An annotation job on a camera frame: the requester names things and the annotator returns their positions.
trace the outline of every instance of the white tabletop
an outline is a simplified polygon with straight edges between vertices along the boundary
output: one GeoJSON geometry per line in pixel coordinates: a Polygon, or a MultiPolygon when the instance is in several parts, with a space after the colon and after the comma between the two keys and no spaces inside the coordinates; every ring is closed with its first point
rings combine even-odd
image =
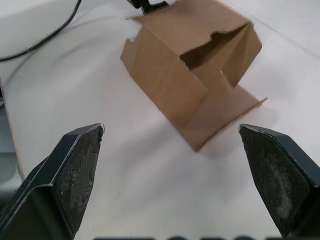
{"type": "MultiPolygon", "coordinates": [[[[105,124],[93,191],[75,239],[279,236],[254,186],[239,122],[193,152],[120,60],[125,40],[140,29],[126,17],[140,10],[126,0],[83,1],[57,38],[0,64],[25,175],[63,134],[105,124]]],[[[38,0],[17,13],[8,10],[0,24],[0,56],[50,33],[75,2],[38,0]]],[[[268,100],[240,122],[290,135],[319,164],[320,2],[224,2],[255,23],[263,44],[240,84],[268,100]]]]}

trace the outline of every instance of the cardboard box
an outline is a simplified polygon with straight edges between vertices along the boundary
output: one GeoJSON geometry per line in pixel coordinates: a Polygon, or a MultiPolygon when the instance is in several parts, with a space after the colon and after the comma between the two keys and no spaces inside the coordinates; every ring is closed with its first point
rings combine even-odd
{"type": "Polygon", "coordinates": [[[134,18],[121,59],[197,152],[261,102],[238,82],[261,50],[253,24],[215,0],[178,0],[134,18]]]}

